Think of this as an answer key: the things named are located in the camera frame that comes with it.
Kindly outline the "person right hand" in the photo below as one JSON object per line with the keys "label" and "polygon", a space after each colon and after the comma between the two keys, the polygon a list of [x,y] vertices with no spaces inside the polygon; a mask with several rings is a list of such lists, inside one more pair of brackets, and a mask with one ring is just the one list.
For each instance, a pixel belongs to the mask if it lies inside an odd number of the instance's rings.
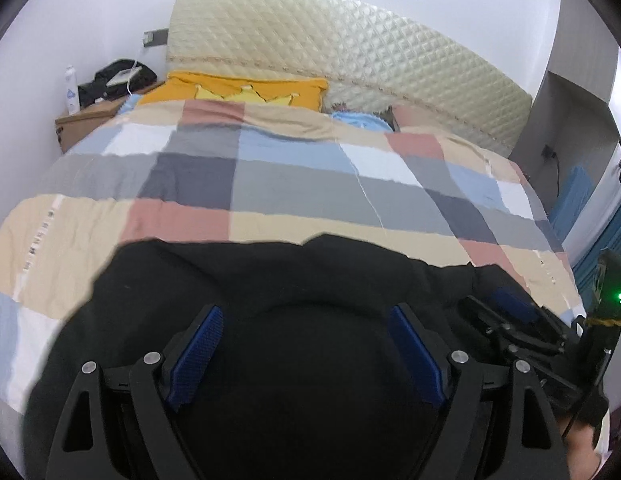
{"label": "person right hand", "polygon": [[603,456],[594,446],[595,428],[576,419],[562,438],[571,480],[589,480],[595,477],[603,463]]}

